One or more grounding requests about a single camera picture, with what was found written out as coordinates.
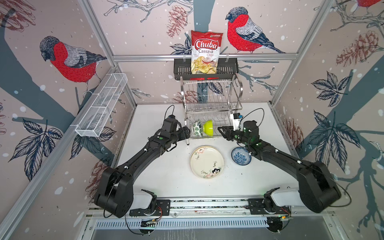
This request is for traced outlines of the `green leaf pattern bowl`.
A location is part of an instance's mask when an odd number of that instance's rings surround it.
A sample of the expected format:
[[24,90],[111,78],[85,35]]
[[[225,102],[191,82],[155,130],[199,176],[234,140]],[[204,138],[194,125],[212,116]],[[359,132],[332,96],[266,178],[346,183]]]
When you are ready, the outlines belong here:
[[203,126],[200,120],[197,120],[196,122],[193,123],[192,132],[194,136],[198,138],[203,137]]

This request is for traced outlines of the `lime green bowl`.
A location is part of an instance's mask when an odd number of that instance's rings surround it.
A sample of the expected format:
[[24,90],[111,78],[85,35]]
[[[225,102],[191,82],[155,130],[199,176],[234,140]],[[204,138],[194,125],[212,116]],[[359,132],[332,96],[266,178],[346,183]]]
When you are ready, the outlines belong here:
[[212,137],[214,135],[214,127],[212,120],[208,120],[204,123],[203,132],[209,137]]

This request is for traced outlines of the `blue floral white bowl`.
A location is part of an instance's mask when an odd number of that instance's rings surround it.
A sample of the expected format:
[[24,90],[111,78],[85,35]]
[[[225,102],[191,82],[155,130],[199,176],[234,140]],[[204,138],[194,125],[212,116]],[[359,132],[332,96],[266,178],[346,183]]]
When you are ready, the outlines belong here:
[[251,154],[245,148],[242,147],[234,148],[231,152],[231,157],[232,160],[240,166],[246,166],[252,160]]

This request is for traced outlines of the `white floral plate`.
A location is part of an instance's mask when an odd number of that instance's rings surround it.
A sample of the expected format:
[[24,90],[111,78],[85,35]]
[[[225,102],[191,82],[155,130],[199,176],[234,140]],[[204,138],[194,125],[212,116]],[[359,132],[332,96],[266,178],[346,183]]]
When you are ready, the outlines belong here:
[[197,177],[206,180],[213,179],[223,172],[225,160],[216,148],[201,146],[192,153],[190,166]]

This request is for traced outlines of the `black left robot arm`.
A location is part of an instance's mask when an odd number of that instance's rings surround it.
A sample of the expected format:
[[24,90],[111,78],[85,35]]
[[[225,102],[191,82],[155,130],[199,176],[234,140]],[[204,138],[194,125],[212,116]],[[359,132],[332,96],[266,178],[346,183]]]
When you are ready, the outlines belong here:
[[174,115],[165,118],[162,128],[149,137],[146,145],[130,160],[103,171],[94,204],[118,218],[123,217],[134,203],[133,185],[139,175],[155,159],[173,150],[177,142],[189,139],[190,135],[191,130],[182,127]]

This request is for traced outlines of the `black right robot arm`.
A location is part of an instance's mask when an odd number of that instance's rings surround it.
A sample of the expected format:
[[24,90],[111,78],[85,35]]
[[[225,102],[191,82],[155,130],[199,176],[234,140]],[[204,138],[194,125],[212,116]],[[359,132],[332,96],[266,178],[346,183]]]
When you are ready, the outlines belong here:
[[224,126],[218,131],[226,140],[245,145],[251,156],[294,177],[299,183],[302,203],[312,212],[320,213],[341,198],[341,191],[325,164],[300,160],[261,140],[256,121],[246,121],[242,130]]

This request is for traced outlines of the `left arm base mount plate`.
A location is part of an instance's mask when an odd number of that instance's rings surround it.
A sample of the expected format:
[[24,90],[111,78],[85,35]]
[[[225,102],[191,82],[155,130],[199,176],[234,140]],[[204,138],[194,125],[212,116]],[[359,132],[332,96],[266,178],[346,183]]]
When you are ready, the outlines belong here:
[[151,201],[146,209],[132,209],[129,211],[130,217],[160,217],[170,214],[170,200]]

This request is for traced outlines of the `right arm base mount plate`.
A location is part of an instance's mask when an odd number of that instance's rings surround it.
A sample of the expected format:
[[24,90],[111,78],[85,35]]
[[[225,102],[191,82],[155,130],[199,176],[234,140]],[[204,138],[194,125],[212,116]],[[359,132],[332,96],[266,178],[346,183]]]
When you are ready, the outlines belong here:
[[270,199],[248,199],[251,215],[290,215],[288,207],[279,207]]

